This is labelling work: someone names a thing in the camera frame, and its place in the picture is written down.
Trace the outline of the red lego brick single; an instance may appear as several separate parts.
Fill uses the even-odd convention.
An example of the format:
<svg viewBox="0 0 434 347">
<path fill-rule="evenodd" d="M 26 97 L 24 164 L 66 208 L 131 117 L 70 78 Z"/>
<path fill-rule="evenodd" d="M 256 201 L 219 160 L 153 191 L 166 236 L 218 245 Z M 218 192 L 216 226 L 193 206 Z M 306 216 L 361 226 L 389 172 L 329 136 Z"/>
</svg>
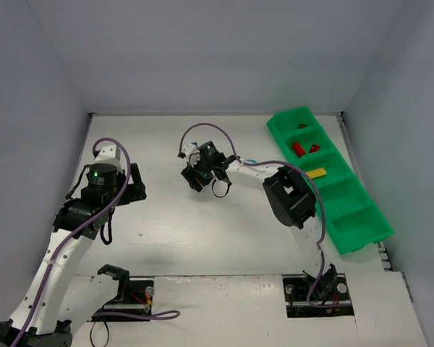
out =
<svg viewBox="0 0 434 347">
<path fill-rule="evenodd" d="M 311 153 L 316 153 L 316 152 L 318 152 L 319 150 L 321 149 L 321 146 L 319 146 L 319 145 L 317 145 L 317 144 L 313 144 L 312 146 L 311 146 L 311 148 L 309 149 L 309 154 L 311 154 Z"/>
</svg>

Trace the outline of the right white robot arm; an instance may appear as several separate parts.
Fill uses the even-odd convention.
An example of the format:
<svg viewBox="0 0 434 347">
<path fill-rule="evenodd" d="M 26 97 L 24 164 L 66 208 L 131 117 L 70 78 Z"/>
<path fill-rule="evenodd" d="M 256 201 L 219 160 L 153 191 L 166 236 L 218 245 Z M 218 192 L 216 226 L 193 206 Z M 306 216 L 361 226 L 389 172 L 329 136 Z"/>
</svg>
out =
<svg viewBox="0 0 434 347">
<path fill-rule="evenodd" d="M 251 163 L 236 153 L 226 156 L 211 141 L 200 146 L 182 143 L 178 157 L 186 162 L 182 176 L 196 192 L 201 192 L 206 186 L 214 187 L 218 181 L 225 183 L 227 190 L 233 184 L 241 184 L 261 189 L 278 222 L 288 228 L 301 230 L 309 219 L 320 219 L 320 236 L 314 244 L 306 246 L 309 252 L 318 253 L 320 262 L 318 274 L 309 285 L 305 299 L 310 306 L 323 306 L 326 295 L 330 293 L 328 285 L 323 283 L 326 212 L 320 192 L 307 173 L 279 160 Z"/>
</svg>

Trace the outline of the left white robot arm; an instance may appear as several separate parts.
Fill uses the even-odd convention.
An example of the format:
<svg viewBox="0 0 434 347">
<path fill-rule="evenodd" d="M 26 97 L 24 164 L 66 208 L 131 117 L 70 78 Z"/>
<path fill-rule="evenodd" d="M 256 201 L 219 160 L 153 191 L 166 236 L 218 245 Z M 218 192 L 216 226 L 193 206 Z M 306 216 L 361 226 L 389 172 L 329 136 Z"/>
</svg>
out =
<svg viewBox="0 0 434 347">
<path fill-rule="evenodd" d="M 70 346 L 74 335 L 105 303 L 129 296 L 129 271 L 102 266 L 89 286 L 67 298 L 72 276 L 97 235 L 110 227 L 117 205 L 145 200 L 137 164 L 126 171 L 109 162 L 88 166 L 81 196 L 65 202 L 50 244 L 24 299 L 0 322 L 0 346 Z"/>
</svg>

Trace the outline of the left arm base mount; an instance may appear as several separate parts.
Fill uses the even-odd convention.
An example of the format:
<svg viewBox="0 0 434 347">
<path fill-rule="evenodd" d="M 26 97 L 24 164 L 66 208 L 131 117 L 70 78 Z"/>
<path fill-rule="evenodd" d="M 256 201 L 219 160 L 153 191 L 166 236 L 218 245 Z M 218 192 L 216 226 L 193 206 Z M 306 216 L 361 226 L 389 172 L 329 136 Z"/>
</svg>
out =
<svg viewBox="0 0 434 347">
<path fill-rule="evenodd" d="M 129 290 L 121 301 L 110 300 L 92 317 L 90 322 L 150 322 L 153 304 L 153 278 L 130 278 Z"/>
</svg>

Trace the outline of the yellow lego plate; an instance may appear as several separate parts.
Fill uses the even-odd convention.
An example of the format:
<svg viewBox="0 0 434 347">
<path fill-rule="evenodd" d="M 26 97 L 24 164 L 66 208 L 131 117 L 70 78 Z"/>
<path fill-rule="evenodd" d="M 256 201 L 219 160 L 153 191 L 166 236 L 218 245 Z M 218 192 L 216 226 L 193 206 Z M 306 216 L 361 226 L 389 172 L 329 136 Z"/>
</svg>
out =
<svg viewBox="0 0 434 347">
<path fill-rule="evenodd" d="M 306 174 L 311 178 L 311 179 L 316 179 L 316 178 L 320 178 L 323 176 L 327 175 L 327 171 L 324 167 L 320 167 L 320 168 L 316 168 L 310 171 L 307 171 Z"/>
</svg>

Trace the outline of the green compartment tray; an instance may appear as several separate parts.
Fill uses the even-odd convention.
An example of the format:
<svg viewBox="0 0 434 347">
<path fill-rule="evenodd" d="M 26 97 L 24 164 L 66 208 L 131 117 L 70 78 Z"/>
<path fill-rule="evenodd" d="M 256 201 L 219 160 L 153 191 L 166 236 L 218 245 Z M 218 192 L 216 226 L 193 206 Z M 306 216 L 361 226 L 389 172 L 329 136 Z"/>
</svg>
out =
<svg viewBox="0 0 434 347">
<path fill-rule="evenodd" d="M 307 127 L 298 129 L 299 124 Z M 267 127 L 288 162 L 303 171 L 326 169 L 327 175 L 314 182 L 325 206 L 327 232 L 339 254 L 355 252 L 394 234 L 384 214 L 307 106 L 276 113 Z M 305 149 L 306 155 L 296 156 L 292 150 L 294 142 Z M 313 144 L 321 149 L 309 154 Z"/>
</svg>

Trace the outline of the red lego brick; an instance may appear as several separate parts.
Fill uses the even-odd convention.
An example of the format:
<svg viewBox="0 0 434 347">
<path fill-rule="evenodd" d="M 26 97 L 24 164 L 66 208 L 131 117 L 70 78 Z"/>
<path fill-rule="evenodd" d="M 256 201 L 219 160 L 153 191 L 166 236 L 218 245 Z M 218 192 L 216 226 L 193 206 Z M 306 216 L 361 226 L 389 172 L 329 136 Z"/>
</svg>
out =
<svg viewBox="0 0 434 347">
<path fill-rule="evenodd" d="M 292 144 L 292 150 L 298 158 L 306 155 L 305 149 L 298 142 Z"/>
</svg>

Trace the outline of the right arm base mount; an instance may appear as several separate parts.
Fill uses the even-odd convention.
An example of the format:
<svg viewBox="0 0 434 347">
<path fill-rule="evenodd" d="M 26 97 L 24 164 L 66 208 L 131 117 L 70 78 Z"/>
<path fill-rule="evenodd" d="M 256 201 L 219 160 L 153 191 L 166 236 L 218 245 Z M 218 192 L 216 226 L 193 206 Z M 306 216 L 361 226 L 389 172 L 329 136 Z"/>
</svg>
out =
<svg viewBox="0 0 434 347">
<path fill-rule="evenodd" d="M 305 276 L 283 277 L 286 316 L 294 318 L 353 317 L 354 308 L 346 277 L 338 275 L 335 279 L 322 280 L 313 291 L 310 303 L 307 295 L 314 278 Z"/>
</svg>

